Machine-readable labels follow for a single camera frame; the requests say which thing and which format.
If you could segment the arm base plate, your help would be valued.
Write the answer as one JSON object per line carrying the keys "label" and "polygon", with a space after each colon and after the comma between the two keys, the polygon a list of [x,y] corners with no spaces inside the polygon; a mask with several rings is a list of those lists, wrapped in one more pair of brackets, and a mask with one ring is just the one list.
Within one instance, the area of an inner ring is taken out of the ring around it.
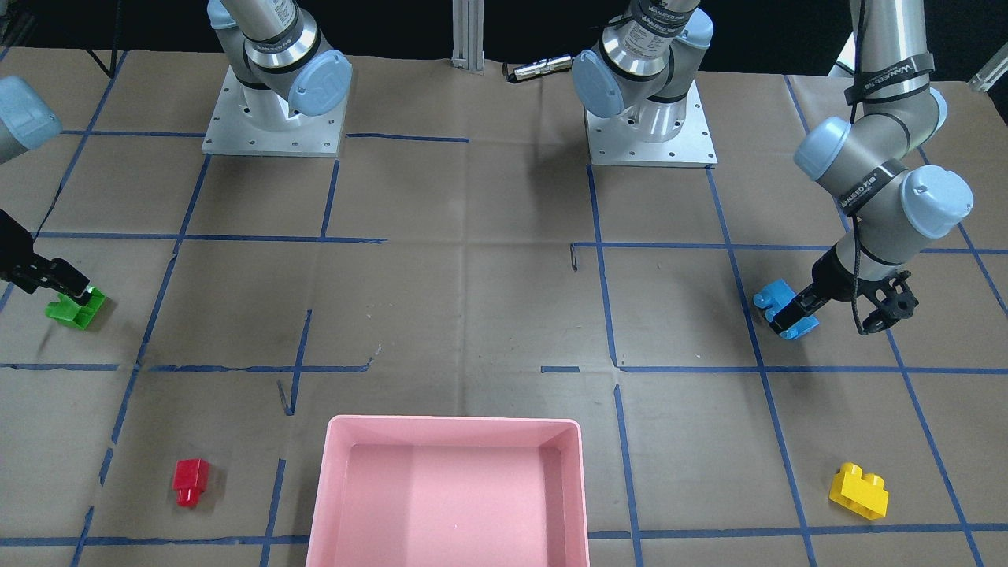
{"label": "arm base plate", "polygon": [[674,103],[645,100],[601,118],[584,111],[593,165],[709,168],[719,162],[696,82]]}
{"label": "arm base plate", "polygon": [[288,114],[271,90],[252,89],[227,69],[202,141],[202,153],[229,157],[337,158],[350,98],[313,117]]}

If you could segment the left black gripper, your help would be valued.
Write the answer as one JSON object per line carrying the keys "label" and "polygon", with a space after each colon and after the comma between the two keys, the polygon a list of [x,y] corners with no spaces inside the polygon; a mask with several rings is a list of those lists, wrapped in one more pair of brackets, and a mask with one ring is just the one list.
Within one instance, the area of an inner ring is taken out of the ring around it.
{"label": "left black gripper", "polygon": [[900,270],[882,280],[863,280],[843,268],[838,252],[832,248],[814,262],[811,284],[798,295],[764,294],[764,318],[774,333],[809,333],[820,320],[806,315],[803,306],[816,313],[827,302],[839,301],[849,302],[857,311],[858,298],[865,297],[876,309],[859,323],[859,333],[882,332],[914,315],[919,301],[906,284],[909,278],[910,272]]}

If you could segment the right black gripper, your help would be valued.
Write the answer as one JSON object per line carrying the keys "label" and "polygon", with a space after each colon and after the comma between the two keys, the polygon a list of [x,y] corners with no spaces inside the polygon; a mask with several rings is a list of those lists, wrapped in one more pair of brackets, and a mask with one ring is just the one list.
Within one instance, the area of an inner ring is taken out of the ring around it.
{"label": "right black gripper", "polygon": [[47,259],[35,252],[35,240],[4,210],[1,211],[1,277],[33,294],[41,287],[69,295],[77,305],[89,304],[94,287],[64,258]]}

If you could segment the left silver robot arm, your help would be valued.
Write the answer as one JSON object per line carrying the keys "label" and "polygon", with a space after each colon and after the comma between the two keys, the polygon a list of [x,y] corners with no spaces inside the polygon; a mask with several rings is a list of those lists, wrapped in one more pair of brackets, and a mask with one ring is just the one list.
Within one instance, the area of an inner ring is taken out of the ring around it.
{"label": "left silver robot arm", "polygon": [[[853,1],[854,60],[846,90],[849,119],[811,129],[793,161],[852,220],[852,231],[825,252],[811,284],[793,291],[778,280],[754,295],[768,326],[797,339],[817,325],[828,302],[874,311],[856,320],[861,335],[911,318],[918,306],[904,269],[973,208],[971,187],[955,172],[904,159],[947,119],[947,101],[930,86],[921,1]],[[713,21],[696,1],[632,1],[602,28],[598,42],[573,58],[573,82],[586,111],[636,119],[644,110],[684,110],[688,88],[713,38]]]}

